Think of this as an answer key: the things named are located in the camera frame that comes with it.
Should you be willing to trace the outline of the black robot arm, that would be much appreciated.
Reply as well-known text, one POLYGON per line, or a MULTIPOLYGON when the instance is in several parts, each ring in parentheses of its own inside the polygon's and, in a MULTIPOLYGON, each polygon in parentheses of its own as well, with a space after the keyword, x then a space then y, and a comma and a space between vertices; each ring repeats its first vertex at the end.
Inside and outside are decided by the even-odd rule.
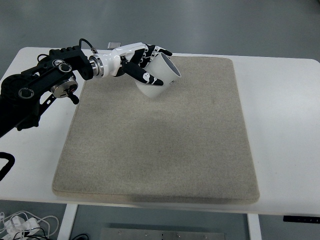
POLYGON ((74 94, 78 88, 74 72, 84 80, 129 75, 147 86, 162 87, 165 81, 146 70, 157 56, 172 56, 172 52, 157 46, 138 42, 116 45, 113 49, 98 52, 91 48, 87 57, 79 44, 72 47, 51 49, 42 54, 37 65, 6 77, 0 85, 0 135, 13 128, 18 131, 38 127, 41 115, 58 98, 69 98, 79 103, 74 94))

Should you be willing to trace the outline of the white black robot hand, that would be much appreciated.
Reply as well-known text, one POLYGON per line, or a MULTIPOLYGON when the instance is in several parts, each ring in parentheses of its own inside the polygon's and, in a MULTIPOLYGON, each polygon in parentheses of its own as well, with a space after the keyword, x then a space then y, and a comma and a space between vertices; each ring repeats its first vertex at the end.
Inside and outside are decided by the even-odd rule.
POLYGON ((138 42, 119 46, 112 50, 103 50, 102 53, 94 53, 89 57, 89 62, 92 66, 93 76, 97 78, 104 78, 108 75, 115 77, 121 67, 125 74, 142 84, 163 86, 164 82, 161 79, 141 68, 146 67, 160 53, 172 56, 172 52, 160 46, 138 42))

